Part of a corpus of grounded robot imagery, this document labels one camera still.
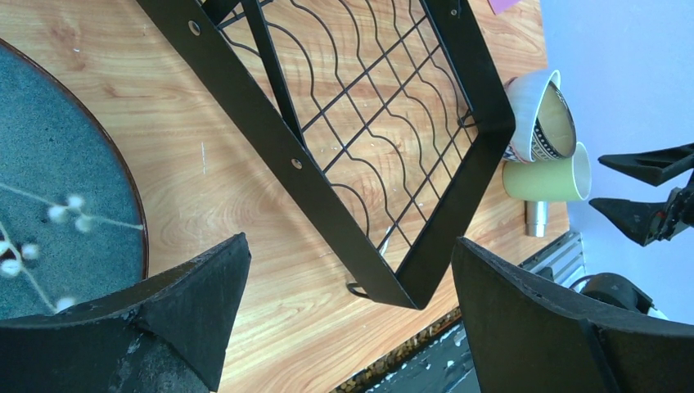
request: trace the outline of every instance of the black metal dish rack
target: black metal dish rack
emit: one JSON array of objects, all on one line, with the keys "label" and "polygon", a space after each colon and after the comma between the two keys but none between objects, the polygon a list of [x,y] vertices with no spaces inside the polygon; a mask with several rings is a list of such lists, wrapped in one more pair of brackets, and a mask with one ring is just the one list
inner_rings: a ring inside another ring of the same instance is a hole
[{"label": "black metal dish rack", "polygon": [[[426,307],[515,129],[502,82],[467,0],[331,0],[320,7],[309,0],[138,2],[353,274],[357,282],[348,288],[376,302]],[[392,7],[390,37],[377,25],[375,9],[390,18],[383,7]],[[335,18],[354,26],[355,54],[340,51],[345,38],[333,34]],[[236,39],[240,31],[252,39]],[[364,37],[370,38],[371,32],[376,45],[369,41],[369,49]],[[311,34],[323,37],[324,44],[307,42]],[[411,40],[419,41],[413,46]],[[285,56],[289,46],[295,57]],[[443,60],[437,63],[437,57]],[[291,94],[294,75],[286,77],[289,68],[283,61],[300,58],[310,86],[308,92]],[[340,62],[361,72],[346,75]],[[448,80],[456,92],[454,110],[447,112],[444,102],[451,92],[430,83],[423,76],[426,70]],[[384,80],[376,79],[376,73],[382,78],[381,72],[392,73],[389,88],[377,86]],[[435,125],[420,97],[408,93],[414,84],[424,84],[434,99],[438,96],[443,126]],[[310,105],[297,109],[300,100]],[[394,100],[413,102],[428,116],[429,133],[416,127],[408,113],[392,111]],[[336,106],[347,112],[335,115]],[[387,120],[393,119],[398,127],[388,126]],[[382,120],[386,126],[374,131]],[[417,143],[404,146],[397,133],[409,133]],[[317,142],[325,138],[330,142]],[[365,142],[375,151],[367,159],[361,157],[363,150],[357,152]],[[426,165],[424,151],[432,157]],[[387,154],[401,164],[401,175],[378,157]],[[337,170],[343,162],[361,165],[371,185],[358,190],[340,181],[341,175],[361,173]],[[368,195],[368,190],[376,190],[378,196]],[[438,203],[425,208],[418,200],[424,192]],[[418,224],[405,228],[405,218],[412,216],[416,218],[408,222]],[[406,254],[393,269],[385,251],[396,237]]]}]

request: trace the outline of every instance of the blue round plate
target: blue round plate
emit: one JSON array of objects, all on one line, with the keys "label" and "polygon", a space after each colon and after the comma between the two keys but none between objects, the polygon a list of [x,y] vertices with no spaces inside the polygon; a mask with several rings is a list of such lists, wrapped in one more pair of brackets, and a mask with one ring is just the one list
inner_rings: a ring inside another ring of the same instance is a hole
[{"label": "blue round plate", "polygon": [[123,157],[70,91],[0,40],[0,318],[54,314],[146,276]]}]

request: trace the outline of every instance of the white wall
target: white wall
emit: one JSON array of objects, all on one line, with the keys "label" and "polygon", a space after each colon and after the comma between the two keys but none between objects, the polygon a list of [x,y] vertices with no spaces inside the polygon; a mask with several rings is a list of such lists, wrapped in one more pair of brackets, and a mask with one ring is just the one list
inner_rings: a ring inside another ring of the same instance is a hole
[{"label": "white wall", "polygon": [[[542,9],[549,64],[592,156],[591,197],[664,201],[689,173],[654,188],[597,158],[694,142],[694,2],[542,0]],[[642,248],[587,202],[569,212],[590,273],[622,274],[671,319],[694,324],[694,229]]]}]

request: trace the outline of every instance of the pink sticky note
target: pink sticky note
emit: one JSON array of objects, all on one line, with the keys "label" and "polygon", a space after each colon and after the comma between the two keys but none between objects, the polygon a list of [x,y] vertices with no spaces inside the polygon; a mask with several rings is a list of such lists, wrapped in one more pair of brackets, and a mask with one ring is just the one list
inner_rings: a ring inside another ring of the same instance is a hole
[{"label": "pink sticky note", "polygon": [[489,0],[489,5],[492,6],[492,11],[494,11],[494,14],[498,15],[511,8],[512,5],[519,1],[520,0]]}]

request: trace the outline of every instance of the green cup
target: green cup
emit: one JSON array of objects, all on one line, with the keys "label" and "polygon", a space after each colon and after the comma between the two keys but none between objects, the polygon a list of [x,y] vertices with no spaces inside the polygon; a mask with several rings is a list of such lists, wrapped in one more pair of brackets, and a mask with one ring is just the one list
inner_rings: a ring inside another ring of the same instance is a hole
[{"label": "green cup", "polygon": [[522,201],[583,201],[590,186],[590,161],[581,142],[576,143],[571,158],[531,164],[507,162],[503,168],[506,193]]}]

